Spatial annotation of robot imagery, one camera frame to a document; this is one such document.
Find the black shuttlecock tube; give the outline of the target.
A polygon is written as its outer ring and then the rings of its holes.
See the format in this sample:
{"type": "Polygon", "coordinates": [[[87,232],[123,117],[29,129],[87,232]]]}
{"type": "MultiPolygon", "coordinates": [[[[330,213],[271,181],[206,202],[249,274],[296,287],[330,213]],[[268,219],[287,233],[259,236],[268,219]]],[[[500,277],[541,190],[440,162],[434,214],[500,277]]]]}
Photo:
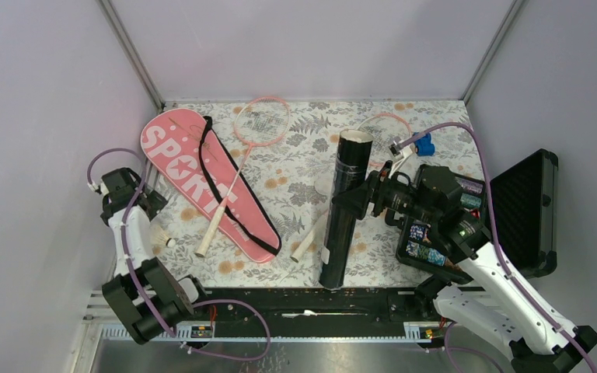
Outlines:
{"type": "Polygon", "coordinates": [[[348,129],[340,132],[335,158],[319,283],[334,290],[344,284],[347,256],[357,219],[362,214],[355,190],[364,182],[371,155],[373,136],[348,129]]]}

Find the white tube lid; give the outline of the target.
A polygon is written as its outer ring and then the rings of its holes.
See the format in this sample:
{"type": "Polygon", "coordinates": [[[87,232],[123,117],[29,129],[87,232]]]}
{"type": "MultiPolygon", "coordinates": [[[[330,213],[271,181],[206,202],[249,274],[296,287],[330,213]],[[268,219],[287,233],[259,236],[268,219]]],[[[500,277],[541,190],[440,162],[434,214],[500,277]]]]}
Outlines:
{"type": "Polygon", "coordinates": [[[318,194],[328,197],[333,193],[333,183],[333,176],[321,177],[315,181],[314,188],[318,194]]]}

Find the pink racket bag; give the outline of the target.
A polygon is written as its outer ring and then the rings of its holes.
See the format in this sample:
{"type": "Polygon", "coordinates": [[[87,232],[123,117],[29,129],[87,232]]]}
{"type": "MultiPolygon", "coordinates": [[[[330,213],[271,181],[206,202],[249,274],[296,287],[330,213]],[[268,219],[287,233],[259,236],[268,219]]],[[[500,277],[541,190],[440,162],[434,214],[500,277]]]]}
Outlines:
{"type": "Polygon", "coordinates": [[[219,230],[253,262],[279,254],[278,230],[213,128],[213,120],[186,108],[169,110],[142,130],[141,148],[170,184],[208,220],[223,197],[227,209],[219,230]]]}

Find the white shuttlecock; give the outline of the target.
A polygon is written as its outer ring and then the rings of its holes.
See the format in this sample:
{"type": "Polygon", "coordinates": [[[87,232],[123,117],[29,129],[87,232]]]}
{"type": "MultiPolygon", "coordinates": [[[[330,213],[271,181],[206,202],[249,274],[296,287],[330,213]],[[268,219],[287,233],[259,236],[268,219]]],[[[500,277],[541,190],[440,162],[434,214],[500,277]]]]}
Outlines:
{"type": "Polygon", "coordinates": [[[150,226],[150,242],[153,246],[166,248],[173,248],[176,245],[176,240],[158,224],[151,224],[150,226]]]}

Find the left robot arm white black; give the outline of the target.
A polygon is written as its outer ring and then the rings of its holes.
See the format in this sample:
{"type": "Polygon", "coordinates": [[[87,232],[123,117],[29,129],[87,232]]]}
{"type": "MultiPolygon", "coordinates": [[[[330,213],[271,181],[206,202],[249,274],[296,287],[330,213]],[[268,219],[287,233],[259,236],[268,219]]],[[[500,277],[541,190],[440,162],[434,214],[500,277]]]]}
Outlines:
{"type": "Polygon", "coordinates": [[[177,280],[153,253],[152,219],[167,200],[145,187],[130,168],[119,168],[102,177],[103,222],[113,232],[117,262],[113,278],[102,294],[136,343],[145,344],[189,319],[201,319],[210,308],[198,279],[177,280]]]}

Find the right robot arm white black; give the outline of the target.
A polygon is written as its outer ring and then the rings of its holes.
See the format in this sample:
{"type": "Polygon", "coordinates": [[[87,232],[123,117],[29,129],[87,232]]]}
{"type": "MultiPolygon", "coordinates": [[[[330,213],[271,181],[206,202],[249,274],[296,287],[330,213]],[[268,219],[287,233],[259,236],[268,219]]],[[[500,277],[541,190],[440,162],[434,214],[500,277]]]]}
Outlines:
{"type": "Polygon", "coordinates": [[[439,315],[467,328],[494,345],[517,372],[569,372],[585,361],[597,367],[589,353],[597,344],[590,326],[576,326],[564,317],[515,269],[482,221],[462,208],[462,187],[444,166],[429,166],[417,185],[401,183],[389,168],[373,171],[362,185],[332,199],[337,207],[363,219],[389,209],[428,224],[428,242],[472,277],[494,298],[501,311],[467,298],[454,284],[435,289],[424,282],[425,293],[414,302],[416,313],[433,320],[439,315]]]}

